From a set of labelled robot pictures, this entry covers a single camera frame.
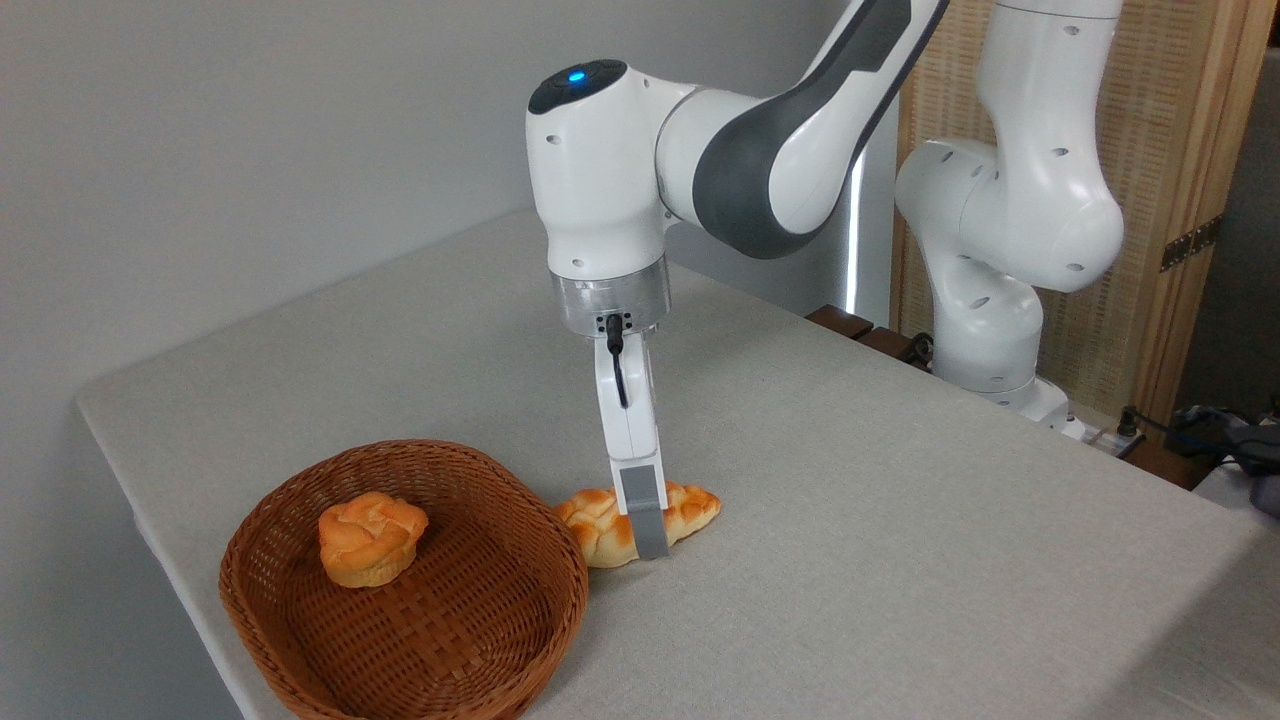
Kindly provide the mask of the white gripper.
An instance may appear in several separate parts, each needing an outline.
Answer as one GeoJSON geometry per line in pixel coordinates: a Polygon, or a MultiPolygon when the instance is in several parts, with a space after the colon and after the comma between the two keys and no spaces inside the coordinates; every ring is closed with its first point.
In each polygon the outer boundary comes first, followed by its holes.
{"type": "Polygon", "coordinates": [[[622,341],[620,355],[605,337],[594,341],[596,398],[620,514],[630,520],[639,557],[654,560],[669,555],[669,541],[652,364],[644,334],[622,341]]]}

